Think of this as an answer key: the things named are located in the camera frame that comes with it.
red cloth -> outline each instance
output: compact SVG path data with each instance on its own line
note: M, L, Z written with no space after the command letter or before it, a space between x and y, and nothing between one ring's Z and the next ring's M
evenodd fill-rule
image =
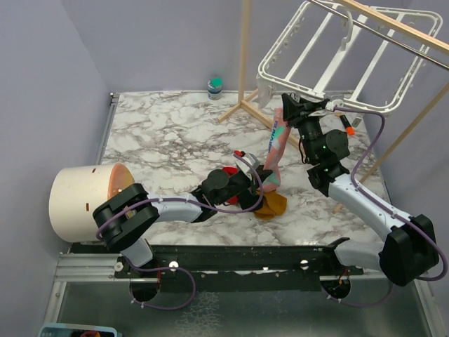
M239 170L237 169L237 167L232 167L232 166L225 166L224 168L222 168L222 170L224 172L226 172L226 174L230 177L233 174L236 174L237 172L239 172ZM232 197L231 199L229 199L228 201L226 201L228 204L231 205L235 205L237 204L239 201L237 199L237 196Z

floor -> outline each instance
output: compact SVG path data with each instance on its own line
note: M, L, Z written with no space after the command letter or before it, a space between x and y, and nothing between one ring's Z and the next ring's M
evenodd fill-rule
M263 162L270 130L244 111L222 124L217 118L237 101L226 93L218 101L204 92L169 91L123 93L112 122L103 163L124 163L136 182L160 194L192 191L208 173L231 165L234 150L245 150ZM276 97L264 108L272 115L281 106ZM321 120L324 131L343 130L340 119ZM342 163L352 169L369 143L363 122L349 138L351 155ZM362 165L359 178L374 163ZM253 213L219 213L203 223L157 223L144 237L150 244L191 245L314 245L340 237L361 242L378 241L377 235L345 208L337 214L337 202L314 190L307 179L308 165L301 164L297 148L287 145L280 162L278 193L288 198L287 211L273 220L259 220ZM381 197L384 189L378 174L365 183Z

white drying rack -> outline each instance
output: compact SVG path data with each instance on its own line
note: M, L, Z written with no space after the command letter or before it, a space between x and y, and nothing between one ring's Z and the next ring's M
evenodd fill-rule
M341 11L344 11L348 17L347 20L347 35L343 38L342 44L340 48L335 53L334 57L330 61L329 65L324 70L324 73L321 75L319 80L316 82L313 88L309 88L307 86L303 86L298 83L294 83L291 81L293 75L298 71L300 65L303 63L304 59L307 57L311 49L314 47L314 44L318 41L319 37L323 34L324 29L330 22L332 18L332 13L327 13L326 17L319 25L319 28L314 33L313 37L309 40L309 43L305 46L300 56L288 71L287 75L284 78L274 76L269 73L270 65L276 61L279 53L287 48L289 39L292 35L297 32L300 33L300 23L303 19L307 9L311 6L309 2L304 2L294 14L290 22L287 24L286 28L282 31L279 38L276 40L274 45L270 48L268 54L264 57L262 62L259 64L258 68L258 79L265 81L265 85L262 82L262 85L259 86L259 96L268 95L271 96L277 88L288 88L294 92L299 93L300 95L308 96L309 98L315 98L317 100L323 100L324 98L328 98L330 92L326 93L326 86L329 84L330 80L333 78L334 74L338 70L339 66L342 64L343 60L347 56L348 52L351 50L352 46L356 43L357 37L361 32L361 28L354 26L351 13L342 5L337 4L331 1L320 1L320 3L327 5L328 7ZM383 13L385 15L393 15L396 16L396 20L401 22L405 19L413 20L415 18L428 18L431 19L433 25L429 30L428 34L431 37L435 37L438 34L438 31L443 24L443 18L435 12L430 11L412 11L409 9L401 9L401 8L387 8L387 7L377 7L371 6L371 9L376 10L379 13ZM357 17L357 21L365 24L368 18L362 14ZM394 29L390 29L387 33L388 37L392 37L394 34ZM356 85L354 90L344 91L348 93L344 95L343 102L347 107L353 107L360 110L375 110L382 113L388 113L392 110L396 109L406 94L407 90L410 88L413 78L416 75L417 70L422 65L423 59L419 57L415 57L408 68L407 72L402 76L399 81L399 85L397 87L396 92L393 95L393 98L389 102L385 102L384 105L371 105L368 103L361 102L359 100L360 93L365 86L367 80L370 75L373 73L376 64L379 62L382 54L385 52L387 48L388 41L382 41L377 52L374 54L373 59L371 60L369 66L366 68L363 73L359 83ZM419 51L422 53L427 53L429 50L428 46L424 44L421 45Z

white cylinder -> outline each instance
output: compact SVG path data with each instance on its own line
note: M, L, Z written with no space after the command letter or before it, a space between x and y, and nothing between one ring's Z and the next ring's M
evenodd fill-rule
M123 164L64 168L53 182L48 203L56 234L68 242L97 241L92 213L133 183Z

white hook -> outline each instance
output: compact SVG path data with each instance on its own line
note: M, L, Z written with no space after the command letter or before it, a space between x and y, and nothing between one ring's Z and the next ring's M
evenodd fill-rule
M346 12L348 17L348 34L342 39L342 44L340 45L340 50L346 50L346 45L351 41L352 38L352 29L354 28L354 22L352 20L352 14L346 7L343 7L343 11Z

